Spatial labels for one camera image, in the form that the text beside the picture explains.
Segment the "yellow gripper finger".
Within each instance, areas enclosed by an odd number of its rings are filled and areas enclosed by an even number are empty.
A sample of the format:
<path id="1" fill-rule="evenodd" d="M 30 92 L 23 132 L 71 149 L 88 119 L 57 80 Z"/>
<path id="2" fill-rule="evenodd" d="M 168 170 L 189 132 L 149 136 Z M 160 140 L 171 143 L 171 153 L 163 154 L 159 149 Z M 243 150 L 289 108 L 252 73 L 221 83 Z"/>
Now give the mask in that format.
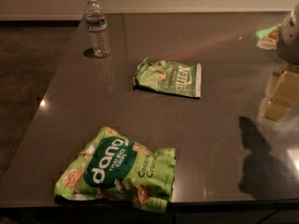
<path id="1" fill-rule="evenodd" d="M 285 70 L 279 77 L 271 98 L 287 106 L 294 106 L 299 101 L 299 74 Z"/>
<path id="2" fill-rule="evenodd" d="M 285 105 L 273 103 L 269 100 L 265 100 L 263 102 L 262 115 L 266 119 L 278 121 L 282 119 L 289 111 L 290 109 Z"/>

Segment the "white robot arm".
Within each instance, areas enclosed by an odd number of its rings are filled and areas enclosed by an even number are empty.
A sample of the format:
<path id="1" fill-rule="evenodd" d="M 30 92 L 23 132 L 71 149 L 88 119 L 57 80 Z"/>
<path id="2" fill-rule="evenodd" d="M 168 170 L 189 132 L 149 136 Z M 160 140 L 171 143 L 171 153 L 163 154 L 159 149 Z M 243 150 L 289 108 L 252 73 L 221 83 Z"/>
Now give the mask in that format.
<path id="1" fill-rule="evenodd" d="M 299 4 L 278 28 L 278 57 L 287 63 L 268 79 L 260 113 L 265 119 L 279 121 L 299 102 Z"/>

